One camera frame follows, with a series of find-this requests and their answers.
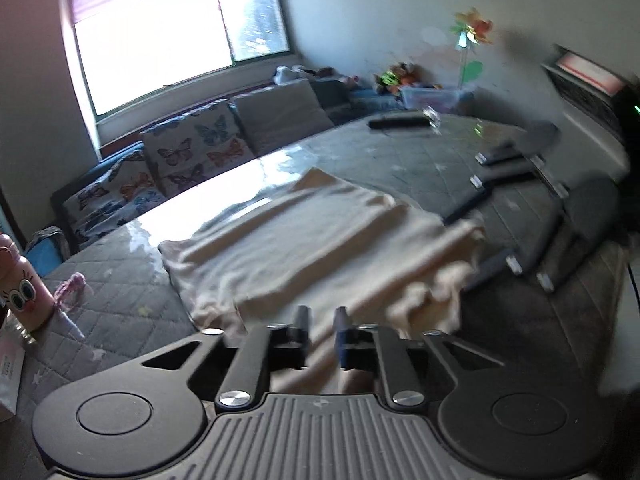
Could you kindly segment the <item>middle butterfly print pillow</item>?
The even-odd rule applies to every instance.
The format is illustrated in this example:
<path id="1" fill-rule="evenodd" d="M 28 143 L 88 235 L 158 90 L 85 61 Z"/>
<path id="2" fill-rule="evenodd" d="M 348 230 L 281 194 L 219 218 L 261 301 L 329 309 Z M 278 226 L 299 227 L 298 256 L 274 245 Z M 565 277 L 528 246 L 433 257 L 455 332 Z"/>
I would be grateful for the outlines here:
<path id="1" fill-rule="evenodd" d="M 141 139 L 168 197 L 255 158 L 228 100 L 161 122 Z"/>

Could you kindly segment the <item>cream sweatshirt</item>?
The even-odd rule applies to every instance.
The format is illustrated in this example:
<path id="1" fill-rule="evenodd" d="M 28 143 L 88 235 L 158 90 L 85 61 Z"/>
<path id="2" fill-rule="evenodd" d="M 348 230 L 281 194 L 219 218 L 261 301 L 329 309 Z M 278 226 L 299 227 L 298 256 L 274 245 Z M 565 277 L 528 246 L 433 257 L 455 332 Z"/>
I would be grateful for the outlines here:
<path id="1" fill-rule="evenodd" d="M 160 254 L 198 327 L 240 339 L 308 307 L 306 365 L 277 372 L 271 388 L 345 393 L 363 390 L 367 381 L 338 365 L 335 310 L 404 338 L 454 332 L 485 233 L 480 218 L 446 224 L 390 194 L 311 169 L 240 218 L 206 224 L 187 240 L 165 240 Z"/>

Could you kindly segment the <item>plain beige cushion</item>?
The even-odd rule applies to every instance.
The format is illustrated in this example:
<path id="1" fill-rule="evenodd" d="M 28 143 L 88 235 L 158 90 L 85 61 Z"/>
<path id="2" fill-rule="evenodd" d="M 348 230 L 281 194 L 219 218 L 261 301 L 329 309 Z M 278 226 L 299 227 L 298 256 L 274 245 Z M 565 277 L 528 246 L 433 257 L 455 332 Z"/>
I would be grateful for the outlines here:
<path id="1" fill-rule="evenodd" d="M 256 156 L 334 127 L 306 80 L 240 94 L 231 103 Z"/>

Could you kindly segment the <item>pink cartoon water bottle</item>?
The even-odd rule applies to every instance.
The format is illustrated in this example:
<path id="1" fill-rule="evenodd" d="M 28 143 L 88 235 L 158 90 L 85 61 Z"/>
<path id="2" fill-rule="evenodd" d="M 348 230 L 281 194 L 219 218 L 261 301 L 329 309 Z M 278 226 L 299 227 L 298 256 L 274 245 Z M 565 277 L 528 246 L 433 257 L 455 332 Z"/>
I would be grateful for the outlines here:
<path id="1" fill-rule="evenodd" d="M 29 333 L 39 330 L 54 310 L 54 298 L 9 235 L 1 234 L 1 304 Z"/>

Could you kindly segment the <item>white pink tissue pack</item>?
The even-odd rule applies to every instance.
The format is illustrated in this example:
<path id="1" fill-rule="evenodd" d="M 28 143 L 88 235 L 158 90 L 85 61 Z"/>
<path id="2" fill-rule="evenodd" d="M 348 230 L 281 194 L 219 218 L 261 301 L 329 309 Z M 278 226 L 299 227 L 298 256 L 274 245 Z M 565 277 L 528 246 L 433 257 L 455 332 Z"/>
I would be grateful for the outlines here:
<path id="1" fill-rule="evenodd" d="M 25 338 L 15 316 L 6 312 L 0 340 L 0 422 L 16 414 L 25 357 Z"/>

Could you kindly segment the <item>left butterfly print pillow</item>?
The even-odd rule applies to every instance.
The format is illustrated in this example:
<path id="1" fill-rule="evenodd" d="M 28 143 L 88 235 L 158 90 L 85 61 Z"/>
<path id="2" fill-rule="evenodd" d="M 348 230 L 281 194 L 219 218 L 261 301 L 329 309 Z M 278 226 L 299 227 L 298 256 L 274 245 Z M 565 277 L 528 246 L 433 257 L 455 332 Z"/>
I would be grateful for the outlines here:
<path id="1" fill-rule="evenodd" d="M 73 241 L 84 249 L 165 200 L 138 148 L 66 198 L 62 206 Z"/>

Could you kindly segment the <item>butterfly print pillow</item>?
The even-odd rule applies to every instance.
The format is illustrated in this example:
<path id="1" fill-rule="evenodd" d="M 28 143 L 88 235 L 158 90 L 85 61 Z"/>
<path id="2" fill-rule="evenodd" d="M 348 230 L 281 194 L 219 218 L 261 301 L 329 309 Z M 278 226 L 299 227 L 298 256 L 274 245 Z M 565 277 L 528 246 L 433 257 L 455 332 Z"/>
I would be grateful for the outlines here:
<path id="1" fill-rule="evenodd" d="M 66 198 L 62 206 L 73 241 L 84 249 L 165 200 L 138 148 Z"/>
<path id="2" fill-rule="evenodd" d="M 141 139 L 168 197 L 255 158 L 228 100 L 161 122 Z"/>

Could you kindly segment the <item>white plush toy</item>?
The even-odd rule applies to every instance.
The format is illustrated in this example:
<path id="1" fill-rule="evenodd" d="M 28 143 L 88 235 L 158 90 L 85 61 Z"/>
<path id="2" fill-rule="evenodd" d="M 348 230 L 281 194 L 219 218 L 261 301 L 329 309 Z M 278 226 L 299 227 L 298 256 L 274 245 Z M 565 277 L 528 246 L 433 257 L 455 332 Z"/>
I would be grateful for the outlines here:
<path id="1" fill-rule="evenodd" d="M 316 72 L 303 65 L 293 65 L 292 67 L 281 65 L 276 68 L 276 72 L 273 75 L 273 83 L 277 86 L 292 84 L 294 81 L 303 79 L 315 80 Z"/>

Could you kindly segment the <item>green orange toy pile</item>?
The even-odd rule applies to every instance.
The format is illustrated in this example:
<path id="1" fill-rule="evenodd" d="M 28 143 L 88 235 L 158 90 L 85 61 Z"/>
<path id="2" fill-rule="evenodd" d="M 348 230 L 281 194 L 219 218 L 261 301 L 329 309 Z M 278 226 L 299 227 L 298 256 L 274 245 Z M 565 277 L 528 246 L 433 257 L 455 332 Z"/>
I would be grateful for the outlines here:
<path id="1" fill-rule="evenodd" d="M 398 63 L 390 66 L 381 75 L 374 76 L 374 90 L 377 94 L 400 96 L 404 87 L 422 87 L 416 66 L 410 63 Z"/>

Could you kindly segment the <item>colourful paper pinwheel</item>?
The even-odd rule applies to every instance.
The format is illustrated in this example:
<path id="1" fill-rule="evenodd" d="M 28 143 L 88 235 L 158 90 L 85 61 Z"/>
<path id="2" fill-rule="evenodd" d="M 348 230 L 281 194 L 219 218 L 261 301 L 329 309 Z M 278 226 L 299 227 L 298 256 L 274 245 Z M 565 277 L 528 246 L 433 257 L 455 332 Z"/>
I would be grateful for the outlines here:
<path id="1" fill-rule="evenodd" d="M 480 11 L 475 8 L 457 13 L 454 17 L 454 26 L 451 27 L 451 31 L 457 37 L 456 49 L 460 53 L 459 89 L 482 76 L 483 62 L 477 58 L 471 58 L 471 55 L 475 54 L 478 46 L 491 44 L 489 35 L 493 29 L 494 23 L 483 18 Z"/>

